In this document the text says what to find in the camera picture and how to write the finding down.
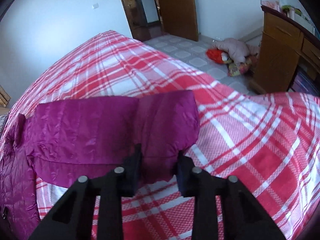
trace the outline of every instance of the bed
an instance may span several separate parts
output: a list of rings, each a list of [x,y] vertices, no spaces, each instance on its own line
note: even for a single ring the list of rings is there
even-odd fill
[[[99,34],[67,54],[26,90],[10,111],[0,150],[18,113],[29,117],[38,104],[66,98],[143,97],[173,90],[193,90],[198,106],[199,139],[187,156],[214,176],[238,176],[285,237],[295,239],[320,199],[320,99],[299,93],[243,95],[114,31]],[[35,187],[43,219],[66,189],[41,178]],[[134,198],[124,198],[122,207],[126,240],[191,239],[193,200],[179,195],[175,177],[143,186]],[[97,198],[93,239],[98,209]],[[218,222],[221,238],[221,214]]]

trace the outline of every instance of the doorway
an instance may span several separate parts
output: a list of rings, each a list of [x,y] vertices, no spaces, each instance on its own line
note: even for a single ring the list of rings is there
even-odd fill
[[[156,0],[121,0],[132,37],[148,41],[165,34]]]

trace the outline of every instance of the screw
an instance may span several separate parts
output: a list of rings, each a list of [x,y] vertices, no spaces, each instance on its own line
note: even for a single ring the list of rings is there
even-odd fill
[[[78,178],[78,181],[80,182],[80,183],[84,183],[84,182],[86,182],[88,180],[88,177],[87,176],[80,176],[79,178]]]
[[[199,168],[199,167],[193,167],[192,168],[192,172],[195,173],[195,174],[199,174],[199,173],[201,173],[201,171],[202,171],[202,169]]]
[[[123,172],[124,172],[124,167],[119,166],[119,167],[115,168],[115,173],[120,174],[120,173],[123,173]]]
[[[228,177],[228,180],[232,183],[236,183],[238,181],[237,176],[231,175]]]

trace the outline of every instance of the bedroom wall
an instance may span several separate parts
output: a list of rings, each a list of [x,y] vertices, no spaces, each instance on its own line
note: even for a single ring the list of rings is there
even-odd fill
[[[110,29],[132,37],[121,0],[15,0],[0,22],[0,85],[9,107],[53,63]]]
[[[299,0],[282,0],[299,9]],[[196,0],[199,32],[211,38],[239,39],[263,26],[260,0]]]
[[[147,22],[155,22],[159,20],[155,0],[141,0],[146,14]]]

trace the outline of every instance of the puffer jacket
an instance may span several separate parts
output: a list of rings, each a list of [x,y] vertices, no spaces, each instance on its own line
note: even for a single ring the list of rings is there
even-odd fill
[[[199,118],[191,91],[144,98],[97,97],[37,106],[20,114],[5,138],[0,161],[0,206],[20,240],[39,224],[35,180],[70,187],[122,163],[141,144],[143,183],[169,180],[178,152],[197,140]]]

